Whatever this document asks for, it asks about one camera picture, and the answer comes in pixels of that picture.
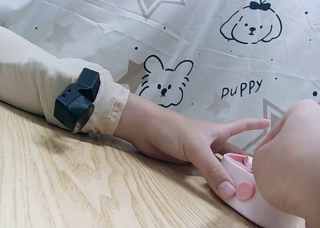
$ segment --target black wrist device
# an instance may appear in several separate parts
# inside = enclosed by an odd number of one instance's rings
[[[78,133],[94,112],[100,74],[84,68],[76,83],[69,84],[57,97],[53,116],[72,133]]]

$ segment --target bedsheet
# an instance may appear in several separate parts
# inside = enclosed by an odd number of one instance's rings
[[[214,122],[320,95],[320,0],[0,0],[0,25],[131,92]],[[233,137],[252,154],[265,131]]]

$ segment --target finger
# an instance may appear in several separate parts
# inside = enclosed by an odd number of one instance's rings
[[[235,183],[211,149],[199,148],[197,156],[191,162],[199,169],[212,190],[221,198],[230,198],[236,192]]]
[[[240,149],[239,147],[226,142],[221,149],[218,152],[221,155],[227,154],[227,153],[233,153],[233,154],[241,154],[241,155],[247,155],[246,152],[244,152],[242,149]]]
[[[230,137],[249,130],[267,129],[270,126],[268,119],[236,119],[222,123],[224,130],[229,132]]]
[[[271,131],[266,135],[266,137],[262,140],[262,142],[258,145],[258,147],[255,149],[255,152],[260,149],[265,144],[269,143],[271,140],[273,140],[281,131],[283,125],[286,122],[286,116],[283,116],[277,124],[271,129]]]

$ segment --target fingernail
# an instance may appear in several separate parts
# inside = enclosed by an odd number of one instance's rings
[[[236,189],[229,181],[224,181],[218,186],[217,191],[222,198],[227,199],[235,194]]]

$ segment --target black bow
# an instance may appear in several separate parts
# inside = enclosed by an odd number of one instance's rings
[[[249,8],[252,9],[252,10],[262,10],[262,11],[268,11],[271,7],[271,4],[268,4],[266,3],[265,4],[265,1],[262,2],[260,0],[260,3],[257,3],[257,2],[250,2],[250,6]]]

